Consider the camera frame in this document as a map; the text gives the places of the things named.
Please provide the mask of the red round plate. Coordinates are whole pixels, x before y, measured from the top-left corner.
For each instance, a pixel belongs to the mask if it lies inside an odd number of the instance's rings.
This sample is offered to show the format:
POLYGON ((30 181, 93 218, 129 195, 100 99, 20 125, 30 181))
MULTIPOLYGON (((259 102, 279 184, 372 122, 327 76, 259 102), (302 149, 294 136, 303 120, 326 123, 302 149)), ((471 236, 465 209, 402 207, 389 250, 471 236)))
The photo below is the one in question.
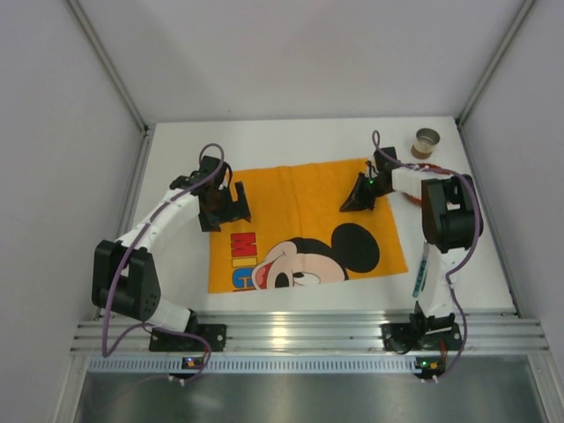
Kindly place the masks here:
POLYGON ((427 163, 414 167, 399 167, 392 171, 392 188, 405 195, 410 202, 421 205, 422 182, 449 178, 449 174, 442 171, 441 167, 427 163))

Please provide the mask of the aluminium mounting rail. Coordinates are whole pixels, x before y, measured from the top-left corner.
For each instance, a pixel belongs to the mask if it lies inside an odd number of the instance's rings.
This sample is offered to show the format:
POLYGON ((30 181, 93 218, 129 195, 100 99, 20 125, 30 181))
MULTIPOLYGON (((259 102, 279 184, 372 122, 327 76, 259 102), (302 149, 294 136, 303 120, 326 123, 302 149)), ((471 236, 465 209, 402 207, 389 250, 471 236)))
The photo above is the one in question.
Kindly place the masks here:
MULTIPOLYGON (((382 326, 405 323, 404 314, 378 312, 202 313, 200 323, 226 326, 226 353, 381 353, 382 326)), ((516 315, 478 313, 467 317, 467 355, 547 353, 540 322, 516 315)))

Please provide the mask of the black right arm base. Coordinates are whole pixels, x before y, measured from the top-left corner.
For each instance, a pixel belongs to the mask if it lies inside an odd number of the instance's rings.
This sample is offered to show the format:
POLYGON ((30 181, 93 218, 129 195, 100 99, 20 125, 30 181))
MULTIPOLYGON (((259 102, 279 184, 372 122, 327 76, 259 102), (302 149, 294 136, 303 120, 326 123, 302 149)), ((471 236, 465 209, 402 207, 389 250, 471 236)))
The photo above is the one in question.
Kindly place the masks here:
POLYGON ((409 352, 439 352, 444 346, 455 351, 462 344, 462 334, 457 323, 430 330, 415 329, 409 323, 386 323, 381 327, 384 350, 398 354, 409 352))

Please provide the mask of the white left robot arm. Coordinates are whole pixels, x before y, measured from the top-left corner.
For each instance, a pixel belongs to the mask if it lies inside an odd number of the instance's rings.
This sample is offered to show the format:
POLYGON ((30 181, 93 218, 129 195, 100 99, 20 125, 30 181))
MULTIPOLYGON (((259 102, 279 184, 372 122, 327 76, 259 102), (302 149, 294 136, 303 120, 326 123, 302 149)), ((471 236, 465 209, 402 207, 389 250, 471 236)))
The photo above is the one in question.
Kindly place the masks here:
POLYGON ((176 177, 146 217, 115 241, 94 250, 92 302, 99 308, 153 327, 187 332, 196 313, 163 296, 156 254, 190 221, 204 233, 237 220, 251 220, 244 184, 221 158, 204 155, 199 169, 176 177))

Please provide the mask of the metal cup brown base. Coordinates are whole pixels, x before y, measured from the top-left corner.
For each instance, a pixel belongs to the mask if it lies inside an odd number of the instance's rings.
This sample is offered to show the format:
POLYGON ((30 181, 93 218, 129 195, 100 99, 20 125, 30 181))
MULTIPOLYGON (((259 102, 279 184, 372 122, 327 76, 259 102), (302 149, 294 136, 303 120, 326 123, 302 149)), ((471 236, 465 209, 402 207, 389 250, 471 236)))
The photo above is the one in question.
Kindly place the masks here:
POLYGON ((428 159, 440 143, 440 134, 430 128, 422 128, 416 132, 412 143, 411 153, 417 159, 428 159))

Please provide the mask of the orange cartoon mouse towel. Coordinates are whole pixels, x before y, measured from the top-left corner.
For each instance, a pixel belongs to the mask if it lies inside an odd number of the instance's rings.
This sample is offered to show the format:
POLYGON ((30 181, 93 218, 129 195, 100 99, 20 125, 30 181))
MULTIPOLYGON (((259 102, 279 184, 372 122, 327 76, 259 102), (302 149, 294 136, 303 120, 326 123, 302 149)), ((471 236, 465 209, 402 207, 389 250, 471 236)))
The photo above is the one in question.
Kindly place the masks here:
POLYGON ((341 211, 363 159, 235 172, 250 220, 210 236, 209 293, 319 286, 407 272, 390 202, 341 211))

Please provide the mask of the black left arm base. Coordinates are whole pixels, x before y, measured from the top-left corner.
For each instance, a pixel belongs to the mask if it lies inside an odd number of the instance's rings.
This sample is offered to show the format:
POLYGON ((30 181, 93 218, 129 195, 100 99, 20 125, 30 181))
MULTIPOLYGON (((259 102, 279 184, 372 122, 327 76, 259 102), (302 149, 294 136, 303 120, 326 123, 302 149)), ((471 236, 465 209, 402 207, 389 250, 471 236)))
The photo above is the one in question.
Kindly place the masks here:
POLYGON ((152 329, 149 351, 153 353, 222 352, 226 345, 225 324, 203 323, 188 337, 152 329))

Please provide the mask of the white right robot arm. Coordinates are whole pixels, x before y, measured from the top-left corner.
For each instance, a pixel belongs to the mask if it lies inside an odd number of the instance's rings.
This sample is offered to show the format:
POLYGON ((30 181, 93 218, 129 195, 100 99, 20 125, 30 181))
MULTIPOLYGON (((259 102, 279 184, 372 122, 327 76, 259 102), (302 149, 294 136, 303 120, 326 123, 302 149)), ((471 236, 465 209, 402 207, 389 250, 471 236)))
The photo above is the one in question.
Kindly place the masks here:
POLYGON ((454 311, 462 307, 455 275, 470 261, 483 233, 473 180, 441 167, 402 163, 395 148, 377 147, 340 210, 372 210, 378 198, 392 192, 417 200, 421 210, 424 248, 410 332, 415 338, 458 333, 454 311))

